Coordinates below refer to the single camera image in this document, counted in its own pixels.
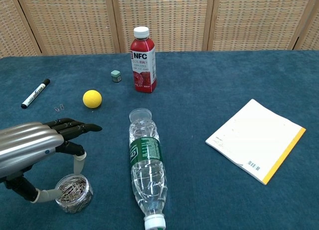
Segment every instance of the jar of paper clips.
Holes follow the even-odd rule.
[[[93,197],[93,189],[89,181],[81,174],[69,174],[55,186],[62,191],[55,201],[66,213],[77,213],[89,205]]]

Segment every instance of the green eraser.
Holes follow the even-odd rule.
[[[111,75],[112,75],[113,77],[118,77],[120,74],[121,74],[121,72],[118,71],[118,70],[114,70],[114,71],[111,72]]]

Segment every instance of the yellow notebook spine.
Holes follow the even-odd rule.
[[[288,156],[288,154],[290,153],[290,151],[293,149],[293,147],[296,145],[296,143],[298,142],[298,140],[301,138],[301,136],[303,136],[303,134],[305,133],[306,129],[305,128],[301,128],[298,132],[298,134],[295,136],[295,138],[291,141],[291,143],[287,146],[287,148],[285,149],[284,153],[279,157],[279,159],[276,161],[276,163],[274,164],[274,166],[271,168],[271,170],[268,172],[268,174],[264,177],[263,179],[263,183],[267,184],[269,182],[269,180],[271,179],[271,177],[275,174],[275,172],[277,171],[277,169],[279,168],[279,166],[283,163],[283,161],[285,160],[285,158]]]

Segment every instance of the white notebook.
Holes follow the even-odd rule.
[[[305,131],[251,99],[206,143],[266,185]]]

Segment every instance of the small green eraser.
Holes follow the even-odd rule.
[[[114,70],[111,72],[112,81],[113,82],[120,82],[121,81],[121,72],[118,70]]]

